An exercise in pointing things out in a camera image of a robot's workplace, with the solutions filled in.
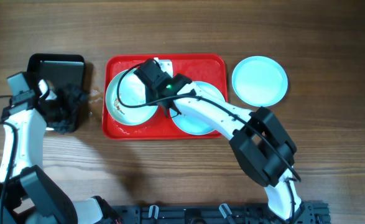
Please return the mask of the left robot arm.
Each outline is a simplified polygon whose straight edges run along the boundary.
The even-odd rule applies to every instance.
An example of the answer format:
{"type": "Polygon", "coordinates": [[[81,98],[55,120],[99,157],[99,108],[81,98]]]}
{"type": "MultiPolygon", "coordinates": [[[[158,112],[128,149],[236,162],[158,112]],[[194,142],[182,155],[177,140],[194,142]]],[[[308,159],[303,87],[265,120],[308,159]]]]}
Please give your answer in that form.
{"type": "Polygon", "coordinates": [[[72,202],[43,171],[47,121],[42,107],[57,102],[44,80],[10,81],[11,104],[0,125],[6,134],[0,165],[0,223],[121,223],[104,199],[72,202]]]}

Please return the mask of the light blue plate top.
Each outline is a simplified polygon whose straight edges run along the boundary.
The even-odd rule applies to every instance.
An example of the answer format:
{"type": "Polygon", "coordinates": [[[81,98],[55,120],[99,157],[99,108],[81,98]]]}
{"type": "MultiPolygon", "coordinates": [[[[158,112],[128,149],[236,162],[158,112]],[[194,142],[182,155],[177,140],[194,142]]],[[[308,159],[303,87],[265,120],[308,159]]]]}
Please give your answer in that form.
{"type": "MultiPolygon", "coordinates": [[[[134,74],[136,69],[131,70],[122,80],[119,87],[119,97],[125,105],[134,106],[146,103],[145,86],[134,74]]],[[[117,98],[117,87],[123,70],[109,83],[105,95],[105,105],[108,113],[117,122],[136,126],[148,121],[158,109],[158,106],[143,106],[140,108],[127,108],[120,104],[117,98]]]]}

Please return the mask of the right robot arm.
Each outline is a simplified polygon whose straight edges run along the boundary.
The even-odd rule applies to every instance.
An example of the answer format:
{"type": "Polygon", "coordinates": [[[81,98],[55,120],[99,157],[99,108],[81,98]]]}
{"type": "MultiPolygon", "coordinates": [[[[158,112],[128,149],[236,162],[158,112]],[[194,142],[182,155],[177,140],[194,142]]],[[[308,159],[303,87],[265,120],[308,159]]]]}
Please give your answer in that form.
{"type": "Polygon", "coordinates": [[[150,105],[199,119],[228,141],[240,168],[262,186],[268,207],[293,223],[301,204],[294,187],[301,180],[293,168],[297,148],[273,112],[239,108],[212,96],[185,75],[144,75],[150,105]]]}

